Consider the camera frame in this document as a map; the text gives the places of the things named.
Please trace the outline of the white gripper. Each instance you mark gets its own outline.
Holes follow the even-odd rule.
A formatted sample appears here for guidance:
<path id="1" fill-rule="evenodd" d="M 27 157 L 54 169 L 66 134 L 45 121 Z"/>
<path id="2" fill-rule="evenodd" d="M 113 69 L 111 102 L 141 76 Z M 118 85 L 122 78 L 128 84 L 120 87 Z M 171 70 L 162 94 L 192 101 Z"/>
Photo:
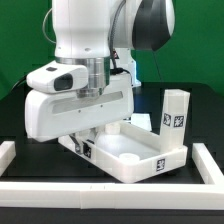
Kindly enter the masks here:
<path id="1" fill-rule="evenodd" d="M 96 98 L 77 98 L 75 92 L 46 94 L 31 90 L 25 101 L 25 129 L 39 142 L 70 134 L 75 152 L 81 154 L 81 145 L 72 133 L 90 129 L 86 142 L 95 144 L 99 130 L 94 127 L 128 118 L 133 110 L 131 77 L 116 75 Z"/>

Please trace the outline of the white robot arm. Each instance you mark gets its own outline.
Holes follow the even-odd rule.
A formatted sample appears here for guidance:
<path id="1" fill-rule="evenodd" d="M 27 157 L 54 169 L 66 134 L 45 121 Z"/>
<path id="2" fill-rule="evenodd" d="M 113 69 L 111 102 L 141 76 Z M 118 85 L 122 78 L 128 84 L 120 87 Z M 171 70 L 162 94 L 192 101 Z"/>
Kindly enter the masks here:
<path id="1" fill-rule="evenodd" d="M 115 48 L 156 51 L 171 37 L 172 0 L 52 0 L 55 60 L 30 72 L 27 135 L 39 142 L 120 121 L 131 77 L 110 73 Z"/>

